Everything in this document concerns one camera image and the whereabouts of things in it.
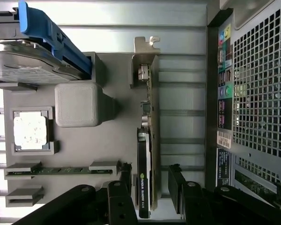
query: gray plastic block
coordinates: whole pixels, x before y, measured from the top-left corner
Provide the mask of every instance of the gray plastic block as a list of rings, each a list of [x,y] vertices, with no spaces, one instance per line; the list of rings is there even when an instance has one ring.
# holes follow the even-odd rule
[[[64,128],[95,127],[115,117],[115,100],[91,81],[55,87],[56,123]]]
[[[101,87],[104,87],[108,81],[106,66],[95,52],[86,52],[85,55],[91,58],[93,64],[92,82],[99,84]]]
[[[89,166],[89,171],[94,174],[113,174],[117,175],[120,168],[119,161],[102,161],[102,162],[93,162]]]
[[[17,188],[5,197],[6,207],[31,207],[44,197],[41,185]]]
[[[0,82],[0,89],[10,91],[37,91],[37,87],[19,82]]]
[[[42,165],[40,160],[26,161],[25,163],[15,163],[4,169],[4,179],[6,180],[31,180],[31,175],[9,175],[9,173],[32,172]]]
[[[11,172],[31,172],[42,165],[40,160],[26,161],[25,163],[15,163],[4,169],[5,173]]]

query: usb port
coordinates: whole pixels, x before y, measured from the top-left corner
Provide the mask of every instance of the usb port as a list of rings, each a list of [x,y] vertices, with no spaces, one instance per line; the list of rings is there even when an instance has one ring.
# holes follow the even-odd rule
[[[219,115],[219,127],[222,126],[222,115]]]
[[[90,174],[112,174],[112,170],[91,170]]]
[[[228,81],[231,81],[231,70],[228,71]]]
[[[221,73],[221,85],[224,83],[224,73]]]

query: white label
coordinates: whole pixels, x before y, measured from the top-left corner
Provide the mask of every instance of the white label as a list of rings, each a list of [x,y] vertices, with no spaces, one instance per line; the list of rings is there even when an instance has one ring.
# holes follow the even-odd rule
[[[232,60],[226,60],[225,61],[225,68],[228,68],[230,66],[232,66]]]
[[[41,112],[21,112],[14,118],[15,144],[22,150],[42,149],[47,143],[46,119]]]
[[[3,69],[0,70],[0,81],[23,83],[64,82],[67,79],[42,68]]]
[[[230,134],[222,131],[217,131],[216,142],[218,145],[223,146],[227,149],[231,149],[232,137]]]

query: metal bracket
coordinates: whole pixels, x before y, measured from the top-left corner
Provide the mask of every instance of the metal bracket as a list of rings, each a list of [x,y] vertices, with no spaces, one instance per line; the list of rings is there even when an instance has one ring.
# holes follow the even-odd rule
[[[109,225],[136,225],[138,224],[132,198],[126,184],[122,181],[113,181],[107,187],[109,206]]]
[[[37,87],[20,82],[0,82],[0,89],[10,91],[37,91]]]
[[[134,55],[132,57],[132,74],[129,78],[130,88],[137,86],[138,81],[148,80],[149,66],[155,56],[160,54],[159,48],[154,48],[154,43],[159,42],[158,36],[151,36],[146,42],[145,37],[134,38]]]
[[[281,210],[266,204],[232,186],[217,186],[214,193],[218,194],[226,205],[238,203],[256,217],[263,218],[269,224],[281,224]]]
[[[131,175],[132,166],[129,163],[124,163],[121,167],[121,176],[120,181],[127,184],[127,190],[129,195],[131,195],[132,187],[132,175]]]
[[[160,42],[158,36],[151,36],[149,42],[146,42],[145,37],[136,37],[134,38],[134,54],[160,54],[160,48],[154,48],[153,44],[155,42]]]
[[[215,224],[200,184],[186,181],[179,164],[170,165],[168,188],[177,214],[186,224]]]

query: green circuit board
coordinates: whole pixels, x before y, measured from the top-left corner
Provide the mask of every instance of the green circuit board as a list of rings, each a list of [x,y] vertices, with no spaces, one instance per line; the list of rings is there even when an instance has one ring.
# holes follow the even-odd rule
[[[272,205],[274,204],[274,201],[276,200],[276,194],[263,185],[253,181],[251,178],[247,177],[237,170],[235,170],[235,180],[266,200],[268,203]]]
[[[89,170],[88,167],[40,167],[31,172],[9,172],[6,176],[112,174],[112,170]]]

